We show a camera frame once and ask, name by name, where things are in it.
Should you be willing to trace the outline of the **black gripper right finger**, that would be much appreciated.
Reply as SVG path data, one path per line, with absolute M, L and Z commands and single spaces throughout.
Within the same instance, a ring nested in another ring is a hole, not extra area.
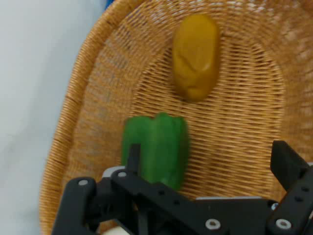
M 272 143 L 270 169 L 286 190 L 267 220 L 269 235 L 309 235 L 313 212 L 313 168 L 285 141 Z

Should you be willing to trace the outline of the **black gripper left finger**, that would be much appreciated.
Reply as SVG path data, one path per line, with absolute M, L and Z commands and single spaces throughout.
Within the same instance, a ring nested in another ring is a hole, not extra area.
M 125 169 L 95 182 L 70 180 L 54 222 L 54 235 L 94 235 L 102 222 L 115 220 L 132 235 L 194 235 L 182 206 L 192 203 L 161 183 L 138 176 L 140 145 L 130 147 Z

